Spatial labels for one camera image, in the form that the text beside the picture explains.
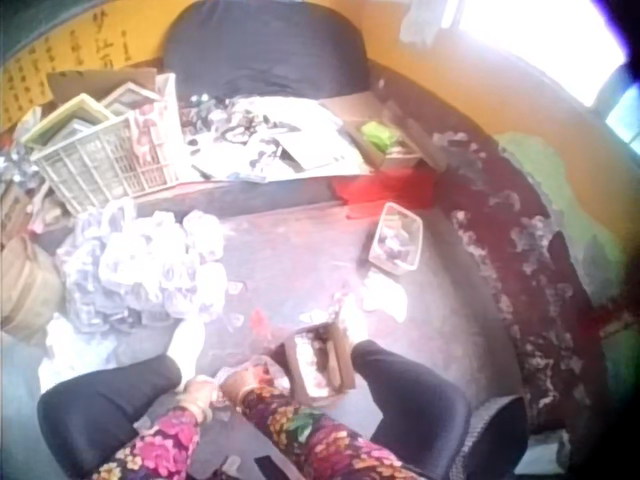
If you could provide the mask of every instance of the foot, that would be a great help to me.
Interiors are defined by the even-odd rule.
[[[367,319],[358,304],[356,296],[353,294],[349,294],[344,298],[338,315],[338,324],[347,335],[351,348],[357,343],[369,339]]]
[[[176,362],[182,380],[178,391],[196,375],[196,362],[204,347],[204,323],[198,319],[184,319],[180,322],[167,349],[167,355]]]

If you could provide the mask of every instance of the bright window light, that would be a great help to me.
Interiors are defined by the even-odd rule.
[[[589,0],[467,0],[460,28],[539,68],[587,106],[625,61]]]

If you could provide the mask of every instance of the plastic container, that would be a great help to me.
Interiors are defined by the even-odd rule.
[[[61,305],[63,285],[49,257],[21,235],[2,252],[2,330],[30,340]]]
[[[160,75],[162,97],[33,155],[32,160],[71,213],[102,208],[178,183],[184,141],[175,74]]]
[[[401,229],[407,238],[407,246],[402,251],[406,252],[406,258],[391,258],[385,251],[385,232]],[[393,273],[402,275],[418,268],[420,252],[422,251],[423,238],[422,219],[400,205],[389,202],[384,206],[376,235],[369,251],[369,261],[378,267]]]

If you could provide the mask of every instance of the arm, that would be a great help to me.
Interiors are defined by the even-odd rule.
[[[405,470],[391,452],[273,387],[255,387],[240,406],[246,419],[306,478],[420,478]]]
[[[200,432],[196,416],[176,407],[100,467],[92,480],[184,479]]]

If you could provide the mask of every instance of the green object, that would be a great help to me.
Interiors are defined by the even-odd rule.
[[[398,132],[378,122],[365,123],[360,127],[360,133],[382,153],[387,153],[391,150],[391,147],[393,147],[400,138]]]

